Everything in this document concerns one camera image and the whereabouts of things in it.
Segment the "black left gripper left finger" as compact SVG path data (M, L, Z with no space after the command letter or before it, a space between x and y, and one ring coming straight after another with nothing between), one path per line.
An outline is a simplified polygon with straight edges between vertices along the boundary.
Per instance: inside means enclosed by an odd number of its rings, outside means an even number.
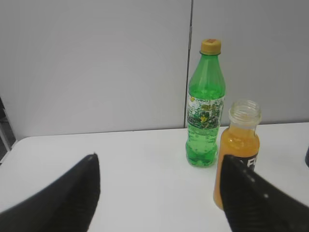
M40 192L1 212L2 232L86 232L100 197L96 153L87 155Z

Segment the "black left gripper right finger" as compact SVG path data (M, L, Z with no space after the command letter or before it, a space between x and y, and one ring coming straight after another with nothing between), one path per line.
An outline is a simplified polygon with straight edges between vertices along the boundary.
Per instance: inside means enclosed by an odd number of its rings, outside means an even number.
M222 161L220 193L233 232L307 232L309 208L233 155Z

